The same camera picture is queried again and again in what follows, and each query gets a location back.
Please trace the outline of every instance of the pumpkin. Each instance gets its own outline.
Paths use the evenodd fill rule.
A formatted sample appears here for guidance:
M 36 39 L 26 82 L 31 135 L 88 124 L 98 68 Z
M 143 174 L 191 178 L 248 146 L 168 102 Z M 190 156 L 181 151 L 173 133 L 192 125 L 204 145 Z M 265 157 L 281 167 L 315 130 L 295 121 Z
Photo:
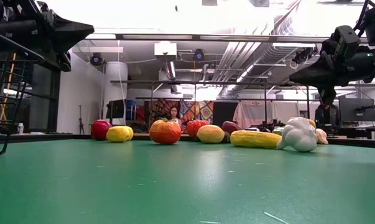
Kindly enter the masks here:
M 107 140 L 111 142 L 126 142 L 130 138 L 131 133 L 128 126 L 115 126 L 108 129 Z
M 202 121 L 202 120 L 189 121 L 187 123 L 187 134 L 189 136 L 194 137 L 197 135 L 197 132 L 200 129 L 200 127 L 204 125 L 209 125 L 209 124 L 210 124 L 209 121 Z
M 182 129 L 178 122 L 159 119 L 150 127 L 150 138 L 159 144 L 173 144 L 182 136 Z
M 204 143 L 220 143 L 225 132 L 216 125 L 204 125 L 197 132 L 197 137 Z
M 108 129 L 111 127 L 113 126 L 108 121 L 99 119 L 93 123 L 90 135 L 95 140 L 104 141 L 106 140 Z

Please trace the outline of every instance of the colorful tapestry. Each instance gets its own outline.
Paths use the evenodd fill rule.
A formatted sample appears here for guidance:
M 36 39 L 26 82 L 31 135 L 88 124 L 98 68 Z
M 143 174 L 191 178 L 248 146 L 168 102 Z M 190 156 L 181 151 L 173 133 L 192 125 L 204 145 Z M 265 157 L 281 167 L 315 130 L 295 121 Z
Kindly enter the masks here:
M 193 119 L 209 121 L 212 124 L 213 102 L 212 101 L 182 101 L 180 104 L 180 117 L 182 119 L 182 131 L 186 133 L 187 123 Z
M 149 124 L 152 124 L 154 121 L 157 121 L 160 118 L 170 119 L 170 109 L 176 107 L 178 110 L 180 108 L 180 101 L 177 100 L 155 100 L 153 101 L 153 106 L 151 107 L 151 101 L 149 102 Z

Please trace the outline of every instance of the yellow corn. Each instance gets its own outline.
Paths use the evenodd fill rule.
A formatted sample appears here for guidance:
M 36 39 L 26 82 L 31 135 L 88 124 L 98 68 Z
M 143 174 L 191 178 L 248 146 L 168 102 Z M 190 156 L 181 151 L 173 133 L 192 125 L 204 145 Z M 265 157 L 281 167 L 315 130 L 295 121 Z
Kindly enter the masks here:
M 281 138 L 278 134 L 242 130 L 233 132 L 230 141 L 234 146 L 275 149 Z

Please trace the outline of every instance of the green tabletop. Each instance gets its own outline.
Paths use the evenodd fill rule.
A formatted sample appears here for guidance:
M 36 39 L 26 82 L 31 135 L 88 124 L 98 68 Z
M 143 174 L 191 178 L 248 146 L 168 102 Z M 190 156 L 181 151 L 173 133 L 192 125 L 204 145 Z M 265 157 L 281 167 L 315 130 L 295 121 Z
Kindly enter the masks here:
M 0 224 L 282 223 L 270 215 L 375 223 L 375 149 L 67 140 L 0 156 Z

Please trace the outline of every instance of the orange tomato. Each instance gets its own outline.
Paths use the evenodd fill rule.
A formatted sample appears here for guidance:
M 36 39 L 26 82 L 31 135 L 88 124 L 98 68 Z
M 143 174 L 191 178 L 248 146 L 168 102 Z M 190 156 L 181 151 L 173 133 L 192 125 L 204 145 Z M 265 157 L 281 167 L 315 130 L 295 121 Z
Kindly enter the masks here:
M 178 122 L 160 119 L 154 122 L 149 131 L 150 138 L 159 144 L 173 144 L 179 141 L 182 129 Z

